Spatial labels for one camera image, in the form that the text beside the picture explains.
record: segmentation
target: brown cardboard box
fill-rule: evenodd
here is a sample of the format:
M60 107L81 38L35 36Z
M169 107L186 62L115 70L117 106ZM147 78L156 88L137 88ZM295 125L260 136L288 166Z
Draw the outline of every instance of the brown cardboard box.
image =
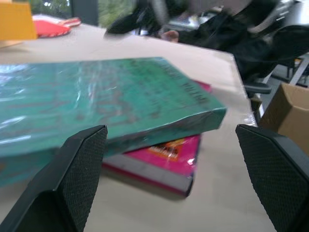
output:
M309 156L309 89L282 84L259 126L289 137Z

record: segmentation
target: person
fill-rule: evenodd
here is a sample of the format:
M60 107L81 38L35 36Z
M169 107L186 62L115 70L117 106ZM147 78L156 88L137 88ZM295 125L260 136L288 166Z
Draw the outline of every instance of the person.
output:
M243 80L271 53L271 43L264 37L254 37L248 26L222 11L193 31L171 30L161 35L163 40L189 44L232 53Z

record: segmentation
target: table tennis paddle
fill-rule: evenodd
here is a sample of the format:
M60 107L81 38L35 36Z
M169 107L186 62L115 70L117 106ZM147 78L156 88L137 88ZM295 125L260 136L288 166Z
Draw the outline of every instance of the table tennis paddle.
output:
M44 20L34 20L34 25L41 38L52 38L57 36L67 35L70 32L70 28L64 25L47 22Z

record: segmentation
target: wooden desk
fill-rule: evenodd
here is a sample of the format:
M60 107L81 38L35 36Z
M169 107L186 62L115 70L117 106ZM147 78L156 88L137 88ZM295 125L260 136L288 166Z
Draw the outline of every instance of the wooden desk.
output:
M238 139L239 123L254 124L234 58L162 40L103 37L104 30L81 25L71 34L0 50L0 63L57 62L164 57L195 80L210 83L228 107L219 130L203 135L191 196L171 200L102 175L85 232L275 232L250 182ZM0 188L0 221L27 182Z

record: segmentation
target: book cover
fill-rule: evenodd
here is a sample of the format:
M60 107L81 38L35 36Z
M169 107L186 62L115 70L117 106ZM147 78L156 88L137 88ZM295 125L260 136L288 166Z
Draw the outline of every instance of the book cover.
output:
M108 127L108 154L219 128L226 108L163 58L0 65L0 157Z
M195 135L127 152L125 155L173 173L191 176L195 170L199 142L200 135Z

